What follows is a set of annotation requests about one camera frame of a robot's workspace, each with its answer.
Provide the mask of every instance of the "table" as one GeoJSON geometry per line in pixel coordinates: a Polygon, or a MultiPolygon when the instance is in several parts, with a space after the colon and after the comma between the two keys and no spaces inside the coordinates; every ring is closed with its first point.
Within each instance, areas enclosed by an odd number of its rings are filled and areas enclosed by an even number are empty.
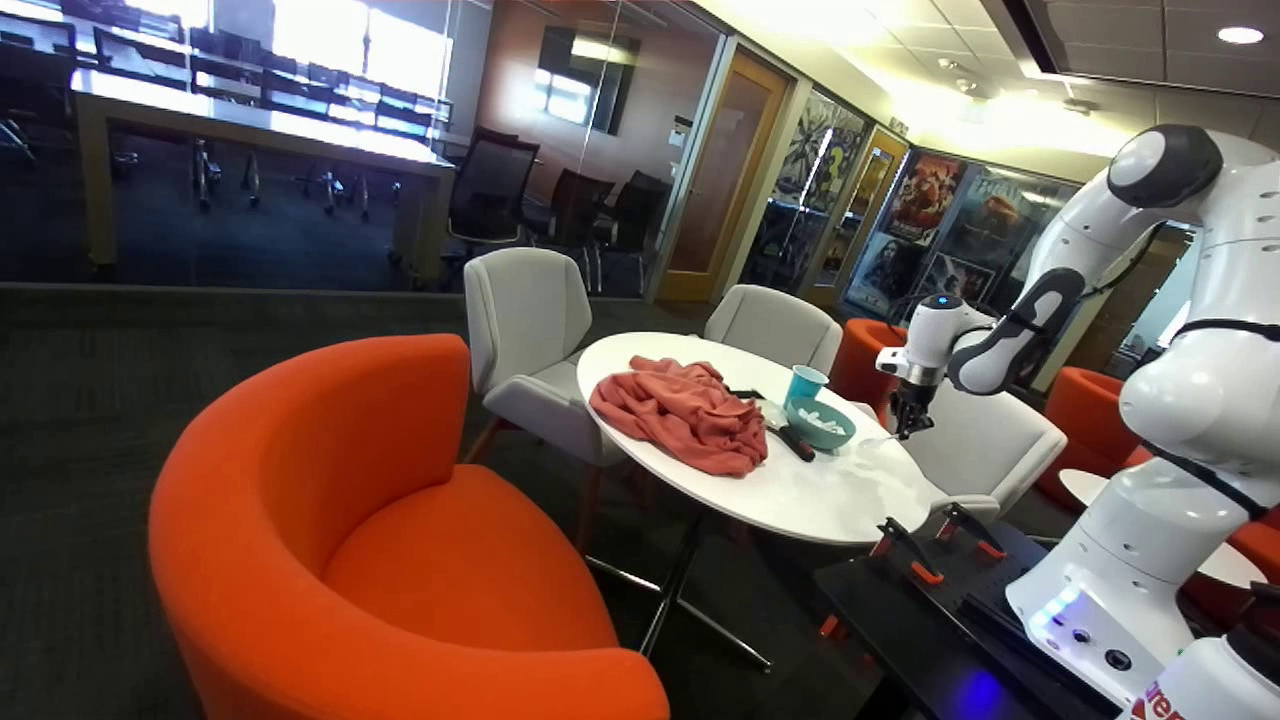
{"type": "MultiPolygon", "coordinates": [[[[1064,481],[1064,488],[1087,510],[1105,488],[1108,481],[1095,475],[1095,474],[1079,474],[1079,467],[1061,467],[1056,474],[1064,481]]],[[[1250,588],[1250,585],[1266,585],[1266,578],[1243,557],[1234,554],[1231,544],[1221,544],[1205,564],[1201,564],[1201,578],[1213,578],[1221,585],[1231,585],[1231,588],[1250,588]]]]}
{"type": "Polygon", "coordinates": [[[902,560],[891,557],[816,572],[816,588],[845,629],[883,667],[883,679],[859,709],[864,720],[902,718],[908,709],[985,720],[1098,720],[1121,714],[1041,657],[1019,629],[977,614],[991,607],[991,597],[1043,557],[1041,544],[998,519],[989,532],[1005,544],[1007,560],[985,560],[963,532],[954,541],[919,541],[945,572],[940,588],[915,585],[902,560]]]}
{"type": "MultiPolygon", "coordinates": [[[[586,400],[596,383],[610,373],[629,373],[630,356],[652,359],[709,359],[728,390],[756,390],[765,400],[782,400],[791,373],[701,335],[671,333],[620,333],[596,340],[579,364],[574,383],[586,400]]],[[[930,510],[945,506],[945,494],[924,481],[902,445],[874,426],[874,416],[859,405],[839,400],[836,392],[819,392],[824,405],[839,409],[857,437],[832,453],[803,463],[779,437],[768,431],[768,462],[741,481],[695,474],[656,445],[630,439],[596,416],[599,431],[629,453],[656,481],[671,486],[701,510],[732,518],[741,526],[806,541],[806,544],[873,544],[878,541],[883,518],[894,518],[902,528],[919,528],[930,510]]],[[[679,557],[671,564],[668,585],[658,585],[658,606],[648,619],[639,652],[652,652],[668,614],[679,606],[679,585],[689,580],[689,564],[701,544],[701,518],[689,526],[679,541],[679,557]]]]}
{"type": "Polygon", "coordinates": [[[407,279],[434,284],[444,255],[444,204],[453,165],[429,144],[332,126],[315,117],[290,117],[271,109],[252,109],[215,96],[193,96],[180,88],[159,88],[133,77],[110,77],[97,67],[74,67],[74,130],[78,130],[78,177],[83,177],[83,233],[86,264],[110,273],[114,264],[114,189],[110,189],[110,149],[107,126],[138,126],[180,135],[231,141],[296,156],[353,161],[369,167],[388,167],[402,177],[402,197],[397,212],[397,254],[407,279]]]}

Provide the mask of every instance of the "ceiling light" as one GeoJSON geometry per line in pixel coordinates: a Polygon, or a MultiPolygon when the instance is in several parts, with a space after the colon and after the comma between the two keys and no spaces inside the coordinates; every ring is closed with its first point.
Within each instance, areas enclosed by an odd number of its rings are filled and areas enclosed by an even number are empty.
{"type": "Polygon", "coordinates": [[[599,66],[634,66],[634,53],[629,53],[620,43],[591,41],[591,36],[574,36],[566,55],[585,55],[585,62],[599,62],[599,66]]]}
{"type": "Polygon", "coordinates": [[[1215,41],[1224,41],[1224,43],[1259,43],[1264,36],[1266,36],[1266,34],[1247,30],[1247,26],[1215,30],[1215,41]]]}

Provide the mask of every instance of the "ceiling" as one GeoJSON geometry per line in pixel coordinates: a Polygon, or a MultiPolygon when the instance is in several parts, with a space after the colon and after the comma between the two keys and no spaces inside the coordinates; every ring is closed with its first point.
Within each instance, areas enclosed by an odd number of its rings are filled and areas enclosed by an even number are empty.
{"type": "MultiPolygon", "coordinates": [[[[691,0],[521,0],[596,34],[717,34],[691,0]]],[[[735,0],[832,43],[864,77],[1035,102],[1112,135],[1205,126],[1280,149],[1280,0],[735,0]],[[1266,34],[1215,43],[1221,26],[1266,34]]]]}
{"type": "Polygon", "coordinates": [[[521,0],[545,21],[596,36],[718,34],[691,0],[521,0]]]}

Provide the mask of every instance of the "white chair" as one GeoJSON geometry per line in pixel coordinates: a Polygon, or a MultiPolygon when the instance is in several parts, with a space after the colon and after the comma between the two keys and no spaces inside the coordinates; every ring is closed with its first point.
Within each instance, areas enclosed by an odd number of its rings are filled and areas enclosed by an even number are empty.
{"type": "Polygon", "coordinates": [[[1023,400],[969,397],[940,383],[930,430],[902,439],[919,474],[977,518],[1005,518],[1068,448],[1068,437],[1023,400]]]}
{"type": "Polygon", "coordinates": [[[585,277],[571,255],[499,248],[465,264],[465,304],[472,390],[493,412],[469,462],[478,462],[499,430],[525,430],[585,462],[591,467],[574,518],[585,550],[602,467],[620,462],[574,390],[574,353],[591,329],[585,277]]]}
{"type": "Polygon", "coordinates": [[[732,284],[704,329],[709,340],[832,373],[845,329],[816,304],[765,290],[732,284]]]}

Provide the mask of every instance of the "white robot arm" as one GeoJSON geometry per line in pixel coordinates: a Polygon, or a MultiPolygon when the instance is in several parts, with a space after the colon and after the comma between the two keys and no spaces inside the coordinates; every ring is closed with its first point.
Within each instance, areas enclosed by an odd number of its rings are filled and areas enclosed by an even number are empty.
{"type": "MultiPolygon", "coordinates": [[[[936,359],[945,373],[924,382],[948,375],[977,397],[998,392],[1056,344],[1105,273],[1133,260],[1162,221],[1201,230],[1191,313],[1167,353],[1121,392],[1122,426],[1150,445],[1154,462],[1121,474],[1005,591],[1029,640],[1121,709],[1160,690],[1162,666],[1191,644],[1174,588],[1229,532],[1280,500],[1277,151],[1205,130],[1140,134],[1043,230],[1012,313],[991,333],[948,335],[945,364],[936,359]]],[[[1280,718],[1277,684],[1259,677],[1247,690],[1243,718],[1280,718]]]]}

